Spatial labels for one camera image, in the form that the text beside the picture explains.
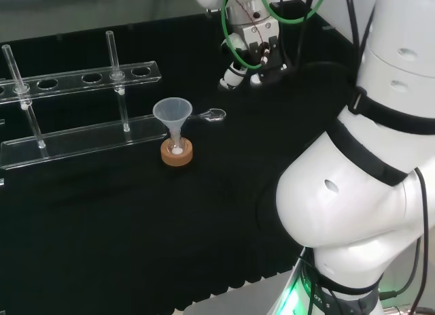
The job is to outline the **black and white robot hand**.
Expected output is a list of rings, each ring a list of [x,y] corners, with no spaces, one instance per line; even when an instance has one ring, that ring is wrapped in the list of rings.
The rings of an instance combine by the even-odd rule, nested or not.
[[[220,78],[220,88],[234,90],[247,80],[251,87],[275,84],[289,74],[292,64],[281,51],[278,22],[261,20],[257,24],[234,25],[221,43],[222,52],[232,57]]]

